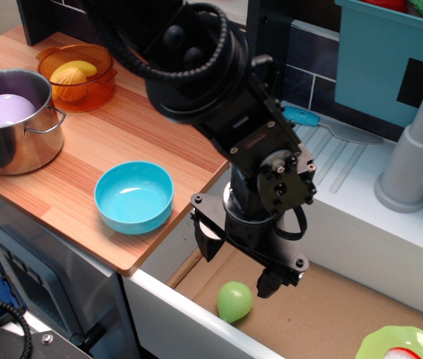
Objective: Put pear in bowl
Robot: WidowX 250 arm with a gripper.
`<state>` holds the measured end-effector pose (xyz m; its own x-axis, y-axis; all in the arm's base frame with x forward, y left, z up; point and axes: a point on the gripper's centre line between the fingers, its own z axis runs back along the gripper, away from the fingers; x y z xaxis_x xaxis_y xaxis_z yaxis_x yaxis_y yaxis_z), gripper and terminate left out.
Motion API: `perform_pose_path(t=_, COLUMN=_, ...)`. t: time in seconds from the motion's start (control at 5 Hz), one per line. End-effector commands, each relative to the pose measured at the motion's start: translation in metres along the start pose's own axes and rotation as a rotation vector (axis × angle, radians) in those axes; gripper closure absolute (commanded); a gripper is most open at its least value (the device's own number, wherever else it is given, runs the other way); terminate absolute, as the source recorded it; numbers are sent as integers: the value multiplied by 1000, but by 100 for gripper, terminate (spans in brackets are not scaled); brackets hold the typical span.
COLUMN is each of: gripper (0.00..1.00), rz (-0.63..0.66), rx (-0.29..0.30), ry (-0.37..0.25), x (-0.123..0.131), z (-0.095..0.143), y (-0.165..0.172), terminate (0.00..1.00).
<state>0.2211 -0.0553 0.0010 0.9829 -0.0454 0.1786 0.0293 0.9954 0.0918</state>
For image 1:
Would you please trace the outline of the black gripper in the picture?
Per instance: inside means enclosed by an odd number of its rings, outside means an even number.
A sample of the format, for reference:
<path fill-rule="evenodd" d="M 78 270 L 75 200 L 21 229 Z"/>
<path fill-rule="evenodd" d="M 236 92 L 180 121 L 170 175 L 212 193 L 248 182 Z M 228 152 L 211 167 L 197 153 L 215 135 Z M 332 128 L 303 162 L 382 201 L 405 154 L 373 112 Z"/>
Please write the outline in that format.
<path fill-rule="evenodd" d="M 284 215 L 277 218 L 262 207 L 255 195 L 246 193 L 251 207 L 244 209 L 230 184 L 221 197 L 196 193 L 191 198 L 191 218 L 200 253 L 213 260 L 224 243 L 264 267 L 256 288 L 260 298 L 270 298 L 281 286 L 296 286 L 309 267 L 309 261 L 297 246 L 307 230 L 301 207 L 293 210 L 299 231 L 285 230 Z"/>

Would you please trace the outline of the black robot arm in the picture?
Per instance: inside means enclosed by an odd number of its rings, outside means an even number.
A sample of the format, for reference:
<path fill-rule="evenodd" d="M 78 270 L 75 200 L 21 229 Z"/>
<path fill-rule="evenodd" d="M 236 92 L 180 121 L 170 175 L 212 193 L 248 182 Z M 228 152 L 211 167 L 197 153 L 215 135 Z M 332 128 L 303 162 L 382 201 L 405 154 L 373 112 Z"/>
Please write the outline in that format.
<path fill-rule="evenodd" d="M 146 82 L 156 111 L 194 127 L 230 164 L 221 197 L 191 198 L 201 254 L 224 243 L 264 268 L 258 295 L 297 285 L 308 259 L 303 206 L 316 193 L 311 153 L 284 117 L 269 55 L 253 56 L 244 34 L 216 5 L 186 1 L 83 1 L 108 51 Z"/>

